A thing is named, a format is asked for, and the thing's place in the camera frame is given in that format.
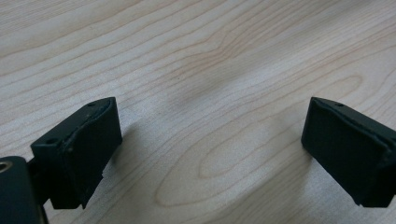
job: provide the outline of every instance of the screw hole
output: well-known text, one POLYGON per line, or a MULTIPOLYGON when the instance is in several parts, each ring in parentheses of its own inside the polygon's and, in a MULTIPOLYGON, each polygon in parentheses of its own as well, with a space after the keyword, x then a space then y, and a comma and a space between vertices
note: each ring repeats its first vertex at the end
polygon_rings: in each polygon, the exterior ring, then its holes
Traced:
POLYGON ((51 138, 51 139, 49 139, 49 140, 47 140, 47 144, 54 144, 54 143, 56 143, 56 142, 58 142, 58 139, 57 138, 51 138))
POLYGON ((11 161, 0 161, 0 173, 5 172, 11 166, 12 166, 12 162, 11 161))

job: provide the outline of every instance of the black bracket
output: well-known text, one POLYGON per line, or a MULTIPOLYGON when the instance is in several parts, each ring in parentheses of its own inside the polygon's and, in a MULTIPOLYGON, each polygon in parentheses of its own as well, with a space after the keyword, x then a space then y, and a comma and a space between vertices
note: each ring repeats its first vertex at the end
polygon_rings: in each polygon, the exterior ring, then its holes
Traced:
POLYGON ((121 144, 114 97, 83 106, 31 145, 35 157, 0 159, 2 223, 47 223, 42 205, 85 208, 121 144))
POLYGON ((364 207, 388 207, 396 193, 396 132, 330 100, 313 97, 304 148, 364 207))

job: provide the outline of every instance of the light wood surface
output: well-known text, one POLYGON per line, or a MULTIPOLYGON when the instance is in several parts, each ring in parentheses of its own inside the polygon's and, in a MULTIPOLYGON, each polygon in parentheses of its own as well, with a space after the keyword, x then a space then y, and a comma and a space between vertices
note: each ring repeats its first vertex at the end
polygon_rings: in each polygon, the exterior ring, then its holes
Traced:
POLYGON ((300 143, 315 95, 396 129, 396 1, 0 2, 0 156, 116 96, 88 207, 50 223, 395 223, 300 143))

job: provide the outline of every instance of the wooden table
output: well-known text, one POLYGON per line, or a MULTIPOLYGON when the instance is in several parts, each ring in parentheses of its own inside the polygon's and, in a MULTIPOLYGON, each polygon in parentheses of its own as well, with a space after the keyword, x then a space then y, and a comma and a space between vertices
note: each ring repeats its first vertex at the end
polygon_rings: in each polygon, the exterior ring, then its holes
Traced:
POLYGON ((396 1, 0 3, 0 156, 116 96, 124 142, 50 223, 395 223, 300 143, 311 96, 396 129, 396 1))

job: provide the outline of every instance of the wood grain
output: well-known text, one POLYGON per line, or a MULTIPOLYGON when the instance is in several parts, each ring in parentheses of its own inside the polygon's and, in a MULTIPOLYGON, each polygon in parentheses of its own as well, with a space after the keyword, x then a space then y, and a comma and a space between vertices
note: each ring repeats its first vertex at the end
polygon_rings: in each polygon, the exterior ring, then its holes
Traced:
POLYGON ((394 0, 0 3, 0 156, 116 96, 124 136, 50 223, 394 223, 302 149, 309 98, 396 129, 394 0))

